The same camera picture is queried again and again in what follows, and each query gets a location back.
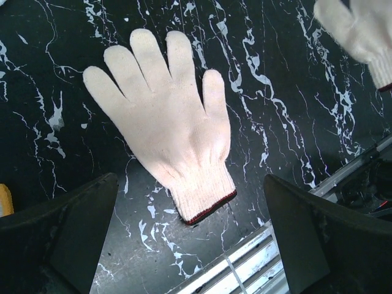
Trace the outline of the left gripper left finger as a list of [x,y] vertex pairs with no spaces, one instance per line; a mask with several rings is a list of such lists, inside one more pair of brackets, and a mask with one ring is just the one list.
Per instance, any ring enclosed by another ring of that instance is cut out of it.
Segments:
[[1,217],[1,293],[89,293],[117,194],[107,173]]

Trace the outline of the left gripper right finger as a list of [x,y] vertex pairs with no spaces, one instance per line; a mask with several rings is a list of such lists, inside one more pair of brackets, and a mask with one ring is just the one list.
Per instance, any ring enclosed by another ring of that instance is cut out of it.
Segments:
[[391,222],[275,175],[263,187],[290,293],[391,293]]

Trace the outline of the cream glove red cuff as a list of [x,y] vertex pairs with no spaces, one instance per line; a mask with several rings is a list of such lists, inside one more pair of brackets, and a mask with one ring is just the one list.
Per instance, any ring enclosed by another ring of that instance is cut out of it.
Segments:
[[391,89],[391,1],[316,1],[314,16],[356,61],[375,87]]

